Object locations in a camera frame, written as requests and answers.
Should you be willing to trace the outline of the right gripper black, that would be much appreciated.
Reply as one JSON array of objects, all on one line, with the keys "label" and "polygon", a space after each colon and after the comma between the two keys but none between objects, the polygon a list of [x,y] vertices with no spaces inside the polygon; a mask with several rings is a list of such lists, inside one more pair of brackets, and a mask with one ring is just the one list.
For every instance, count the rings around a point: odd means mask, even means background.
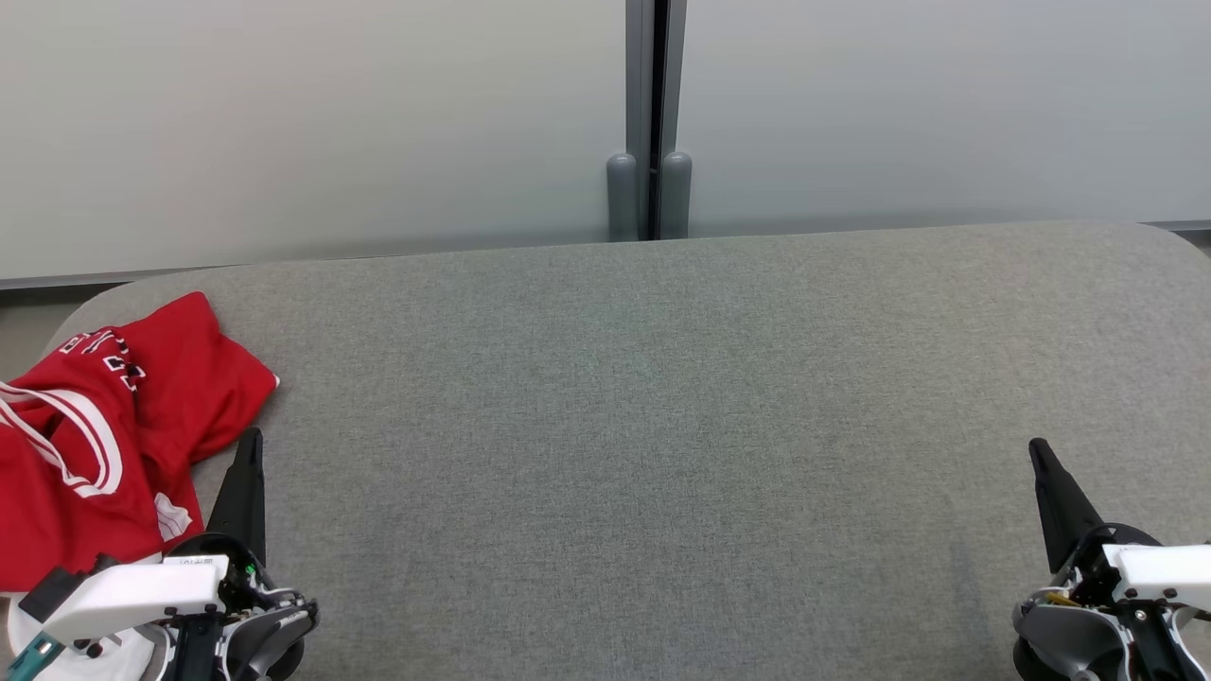
[{"label": "right gripper black", "polygon": [[1163,543],[1133,526],[1103,523],[1094,503],[1061,464],[1048,440],[1033,437],[1028,452],[1054,585],[1068,589],[1068,599],[1079,606],[1117,603],[1114,593],[1121,574],[1109,565],[1104,548],[1163,546]]}]

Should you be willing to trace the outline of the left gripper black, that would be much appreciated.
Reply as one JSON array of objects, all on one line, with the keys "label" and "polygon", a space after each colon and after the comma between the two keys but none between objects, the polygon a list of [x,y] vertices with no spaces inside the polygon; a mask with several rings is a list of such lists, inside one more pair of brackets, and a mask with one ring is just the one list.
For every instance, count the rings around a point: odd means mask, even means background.
[{"label": "left gripper black", "polygon": [[226,559],[220,570],[218,600],[224,611],[266,610],[265,477],[263,435],[258,428],[245,430],[237,439],[237,452],[220,483],[212,505],[207,532],[191,537],[172,549],[172,559]]}]

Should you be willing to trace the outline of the red jersey with black lettering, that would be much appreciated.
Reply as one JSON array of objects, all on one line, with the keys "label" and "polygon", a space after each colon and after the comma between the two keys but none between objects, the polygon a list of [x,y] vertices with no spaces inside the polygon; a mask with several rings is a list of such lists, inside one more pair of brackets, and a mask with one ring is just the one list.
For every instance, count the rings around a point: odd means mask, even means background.
[{"label": "red jersey with black lettering", "polygon": [[163,556],[203,530],[191,469],[279,387],[202,293],[75,334],[0,382],[0,595],[97,556]]}]

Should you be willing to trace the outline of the grey rounded post foot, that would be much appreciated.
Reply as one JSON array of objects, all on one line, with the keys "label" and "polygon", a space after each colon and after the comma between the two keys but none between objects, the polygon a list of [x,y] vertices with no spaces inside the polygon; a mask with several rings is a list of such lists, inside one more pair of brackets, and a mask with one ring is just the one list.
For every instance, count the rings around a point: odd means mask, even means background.
[{"label": "grey rounded post foot", "polygon": [[639,240],[639,164],[627,151],[606,161],[606,199],[608,200],[608,240]]},{"label": "grey rounded post foot", "polygon": [[691,231],[693,160],[687,151],[670,151],[658,168],[658,238],[688,238]]}]

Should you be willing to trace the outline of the grey partition post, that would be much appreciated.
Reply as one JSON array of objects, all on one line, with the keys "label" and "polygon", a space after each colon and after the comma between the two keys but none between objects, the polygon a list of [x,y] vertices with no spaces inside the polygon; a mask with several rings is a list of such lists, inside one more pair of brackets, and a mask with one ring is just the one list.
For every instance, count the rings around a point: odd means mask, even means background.
[{"label": "grey partition post", "polygon": [[624,0],[624,151],[639,164],[639,240],[658,238],[658,168],[677,147],[688,0]]}]

